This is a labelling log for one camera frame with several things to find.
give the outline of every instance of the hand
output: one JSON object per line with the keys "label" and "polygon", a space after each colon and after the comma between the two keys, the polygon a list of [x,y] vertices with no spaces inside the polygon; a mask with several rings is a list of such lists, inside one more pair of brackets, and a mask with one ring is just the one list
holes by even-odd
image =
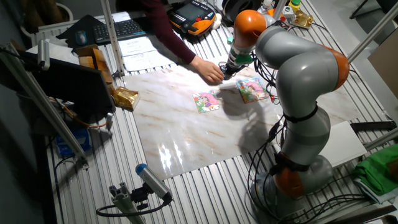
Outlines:
{"label": "hand", "polygon": [[194,66],[202,77],[211,84],[219,84],[224,80],[224,74],[220,68],[212,62],[195,56],[190,65]]}

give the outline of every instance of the chair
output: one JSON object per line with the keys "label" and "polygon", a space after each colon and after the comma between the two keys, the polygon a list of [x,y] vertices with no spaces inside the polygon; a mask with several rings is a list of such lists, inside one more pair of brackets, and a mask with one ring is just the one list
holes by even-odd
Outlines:
{"label": "chair", "polygon": [[[355,19],[356,16],[360,16],[363,14],[367,14],[369,12],[373,12],[375,10],[369,11],[369,12],[365,12],[362,13],[360,15],[356,15],[358,13],[358,11],[367,3],[368,0],[364,0],[362,2],[362,4],[352,13],[352,15],[349,17],[350,19]],[[387,14],[388,11],[390,11],[390,9],[398,2],[398,0],[376,0],[377,3],[379,3],[381,10]],[[398,16],[394,18],[394,21],[398,22]]]}

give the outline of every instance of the orange cable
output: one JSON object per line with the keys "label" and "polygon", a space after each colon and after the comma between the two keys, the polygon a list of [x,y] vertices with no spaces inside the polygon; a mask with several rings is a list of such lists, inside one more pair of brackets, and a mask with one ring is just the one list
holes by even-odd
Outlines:
{"label": "orange cable", "polygon": [[76,121],[78,121],[81,124],[84,124],[85,126],[87,126],[89,128],[100,128],[100,127],[103,127],[108,124],[108,122],[105,122],[104,124],[101,124],[101,125],[91,125],[91,124],[84,123],[80,119],[75,117],[75,115],[73,115],[73,113],[64,104],[62,104],[62,106],[63,106],[63,109],[66,110],[73,119],[75,119]]}

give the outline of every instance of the picture card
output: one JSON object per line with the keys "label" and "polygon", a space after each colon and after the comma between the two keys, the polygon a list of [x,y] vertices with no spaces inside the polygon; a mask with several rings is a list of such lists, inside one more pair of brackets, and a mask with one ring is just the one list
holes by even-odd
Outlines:
{"label": "picture card", "polygon": [[206,113],[220,108],[214,90],[193,94],[199,113]]}
{"label": "picture card", "polygon": [[236,82],[244,103],[251,103],[268,98],[268,93],[261,77],[247,78]]}

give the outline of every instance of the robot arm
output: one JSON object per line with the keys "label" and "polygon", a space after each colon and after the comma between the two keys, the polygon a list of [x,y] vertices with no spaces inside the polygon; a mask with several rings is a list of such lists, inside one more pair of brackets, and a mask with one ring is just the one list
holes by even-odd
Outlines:
{"label": "robot arm", "polygon": [[[329,138],[330,120],[316,100],[345,82],[349,63],[333,49],[271,25],[272,21],[257,11],[246,10],[237,16],[224,74],[228,79],[250,63],[238,59],[247,58],[254,49],[262,63],[278,69],[275,84],[287,120],[285,141],[276,158],[278,169],[271,174],[273,178],[257,185],[268,185],[293,200],[315,191],[333,176],[331,164],[319,156]],[[253,192],[258,195],[261,190]],[[277,192],[261,195],[260,201],[272,206]]]}

